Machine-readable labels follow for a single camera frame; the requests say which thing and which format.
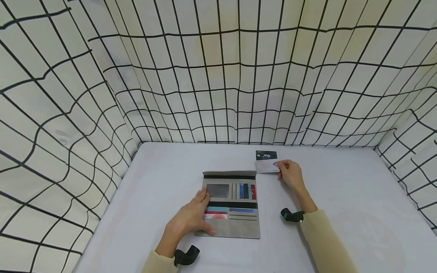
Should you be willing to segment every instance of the sleeve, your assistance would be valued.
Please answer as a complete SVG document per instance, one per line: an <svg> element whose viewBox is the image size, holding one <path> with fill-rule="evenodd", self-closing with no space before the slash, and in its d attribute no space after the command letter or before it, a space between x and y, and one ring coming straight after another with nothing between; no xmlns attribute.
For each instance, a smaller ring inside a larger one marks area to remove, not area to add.
<svg viewBox="0 0 437 273"><path fill-rule="evenodd" d="M358 273L324 210L305 214L301 228L319 273Z"/></svg>
<svg viewBox="0 0 437 273"><path fill-rule="evenodd" d="M141 273L176 273L177 270L178 268L174 266L174 257L160 256L155 251L152 251Z"/></svg>

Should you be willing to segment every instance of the wrist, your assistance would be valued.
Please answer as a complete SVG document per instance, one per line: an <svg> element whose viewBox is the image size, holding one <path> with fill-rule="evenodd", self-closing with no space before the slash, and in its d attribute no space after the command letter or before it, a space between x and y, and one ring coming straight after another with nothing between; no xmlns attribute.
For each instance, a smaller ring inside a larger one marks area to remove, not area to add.
<svg viewBox="0 0 437 273"><path fill-rule="evenodd" d="M183 227L175 225L170 221L165 227L164 234L155 252L158 255L173 258L177 245L185 233Z"/></svg>

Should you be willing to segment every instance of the white tablecloth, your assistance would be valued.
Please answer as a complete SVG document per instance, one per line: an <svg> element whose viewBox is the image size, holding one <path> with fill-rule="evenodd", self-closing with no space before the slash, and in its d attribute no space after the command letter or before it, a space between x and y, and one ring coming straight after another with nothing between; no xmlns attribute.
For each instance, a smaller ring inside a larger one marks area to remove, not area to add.
<svg viewBox="0 0 437 273"><path fill-rule="evenodd" d="M370 149L158 142L140 147L76 272L140 272L165 224L201 188L202 172L254 170L256 150L300 164L359 272L434 272L436 236ZM280 216L299 209L277 175L257 174L257 197L259 240L187 235L179 249L201 253L180 272L315 272L299 227Z"/></svg>

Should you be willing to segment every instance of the white card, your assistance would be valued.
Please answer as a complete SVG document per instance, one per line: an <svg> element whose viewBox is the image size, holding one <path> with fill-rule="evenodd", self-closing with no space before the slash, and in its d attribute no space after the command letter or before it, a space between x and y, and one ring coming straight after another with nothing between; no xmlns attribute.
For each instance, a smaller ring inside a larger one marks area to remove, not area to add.
<svg viewBox="0 0 437 273"><path fill-rule="evenodd" d="M257 173L278 173L279 168L276 165L277 159L257 160Z"/></svg>

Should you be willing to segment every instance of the fabric curtain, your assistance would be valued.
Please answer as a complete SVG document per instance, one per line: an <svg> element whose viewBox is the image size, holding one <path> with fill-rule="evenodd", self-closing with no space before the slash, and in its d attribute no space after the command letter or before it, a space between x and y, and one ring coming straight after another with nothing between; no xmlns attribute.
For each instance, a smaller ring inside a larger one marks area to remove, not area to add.
<svg viewBox="0 0 437 273"><path fill-rule="evenodd" d="M437 233L435 0L0 2L0 270L71 272L150 141L372 148Z"/></svg>

